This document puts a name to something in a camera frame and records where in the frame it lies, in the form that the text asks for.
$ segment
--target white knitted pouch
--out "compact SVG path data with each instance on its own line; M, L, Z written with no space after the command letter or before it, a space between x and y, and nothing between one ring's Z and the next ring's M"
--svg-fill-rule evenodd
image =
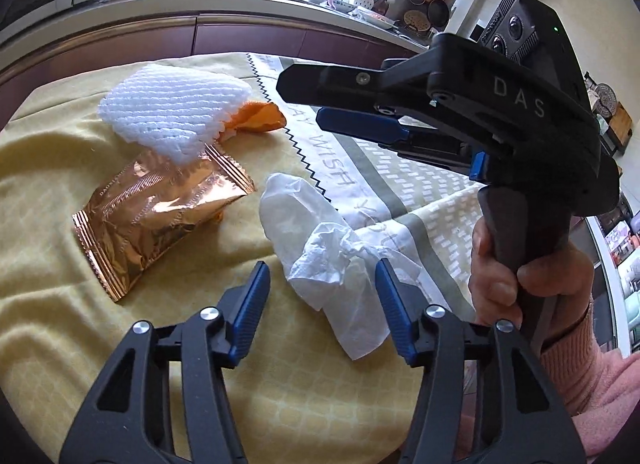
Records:
M109 92L98 115L127 142L186 164L218 138L251 92L227 74L151 64Z

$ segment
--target copper foil packet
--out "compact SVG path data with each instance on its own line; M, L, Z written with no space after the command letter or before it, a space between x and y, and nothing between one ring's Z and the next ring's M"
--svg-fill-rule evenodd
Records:
M94 273L113 301L199 224L255 191L254 182L217 144L176 166L145 150L73 215Z

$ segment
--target kitchen counter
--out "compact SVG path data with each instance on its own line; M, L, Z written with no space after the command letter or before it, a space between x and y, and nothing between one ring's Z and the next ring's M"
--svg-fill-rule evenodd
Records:
M0 71L26 55L92 28L150 16L187 14L254 14L337 27L414 52L426 47L350 16L301 0L115 0L95 2L63 13L0 48Z

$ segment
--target crumpled tissue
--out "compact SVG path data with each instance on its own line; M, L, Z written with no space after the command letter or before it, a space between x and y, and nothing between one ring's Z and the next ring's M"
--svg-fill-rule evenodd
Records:
M398 279L417 285L430 303L442 295L423 267L386 246L361 240L307 181L274 173L260 199L260 222L287 281L326 315L338 342L356 360L389 334L375 289L375 267L388 258Z

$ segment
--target zigzag stitching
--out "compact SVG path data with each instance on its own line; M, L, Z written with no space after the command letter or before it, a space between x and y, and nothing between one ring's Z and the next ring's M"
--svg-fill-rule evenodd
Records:
M260 75L258 74L258 69L255 66L254 59L251 57L251 54L249 54L249 53L247 53L246 56L247 56L247 59L249 60L249 65L251 66L251 70L254 72L255 80L257 81L258 86L260 87L260 92L262 92L262 94L264 95L265 99L268 102L273 103L273 101L269 97L269 93L267 92L267 89L265 88L262 80L260 79ZM316 178L316 172L311 169L311 165L306 161L306 155L302 154L302 149L298 146L298 142L296 141L296 139L294 139L293 134L291 133L291 130L289 130L285 126L284 127L284 131L287 134L287 137L289 138L289 140L292 143L293 147L296 149L296 154L298 154L300 156L300 161L302 162L302 164L305 165L305 170L307 170L311 174L311 180L316 182L316 188L318 188L318 190L320 191L320 194L325 199L327 199L329 202L331 202L331 199L329 199L325 195L326 190L323 187L320 186L320 180Z

